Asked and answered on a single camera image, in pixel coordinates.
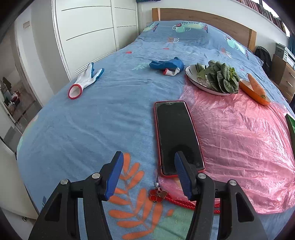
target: bed frame post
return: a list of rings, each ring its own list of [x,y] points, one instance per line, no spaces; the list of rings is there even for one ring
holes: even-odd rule
[[[159,7],[158,8],[152,8],[152,16],[153,16],[153,22],[161,20],[161,10],[160,10]]]
[[[249,31],[248,49],[252,53],[254,53],[254,51],[255,51],[256,35],[257,35],[257,33],[254,30],[250,29],[250,31]]]

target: red flower charm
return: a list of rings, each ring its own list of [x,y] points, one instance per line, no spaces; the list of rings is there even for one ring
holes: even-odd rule
[[[162,191],[162,189],[160,188],[160,190],[158,191],[157,189],[152,189],[150,190],[150,197],[149,199],[153,202],[161,202],[163,201],[163,199],[159,196],[160,192]]]

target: glove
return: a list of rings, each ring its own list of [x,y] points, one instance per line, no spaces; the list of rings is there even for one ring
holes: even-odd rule
[[[165,69],[164,75],[174,76],[184,69],[184,64],[178,57],[175,57],[169,61],[152,61],[150,67],[152,69]]]
[[[104,68],[98,70],[98,72],[93,76],[94,63],[91,62],[88,64],[87,69],[82,72],[79,76],[75,84],[73,84],[68,92],[68,97],[70,99],[76,99],[81,96],[83,89],[88,87],[90,84],[94,83],[104,72]]]

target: orange bowl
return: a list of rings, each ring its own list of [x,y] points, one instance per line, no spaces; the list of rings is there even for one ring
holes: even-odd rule
[[[259,96],[257,93],[255,93],[252,89],[251,84],[244,79],[241,79],[239,82],[240,88],[249,95],[252,99],[254,99],[256,102],[262,104],[262,105],[268,105],[270,104],[270,100],[267,96],[265,96],[265,99],[263,99],[261,96]]]

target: red braided lanyard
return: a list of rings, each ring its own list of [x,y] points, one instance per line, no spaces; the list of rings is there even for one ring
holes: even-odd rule
[[[188,208],[188,209],[191,209],[191,210],[195,209],[194,204],[192,204],[190,202],[185,202],[185,201],[182,201],[182,200],[174,200],[174,199],[172,199],[172,197],[170,196],[169,193],[166,195],[166,197],[164,199],[171,202],[171,203],[173,203],[173,204],[175,204],[175,205],[178,205],[180,207],[185,207],[185,208]],[[220,203],[214,205],[214,208],[219,208],[219,207],[220,207]],[[220,210],[214,209],[214,214],[220,214]]]

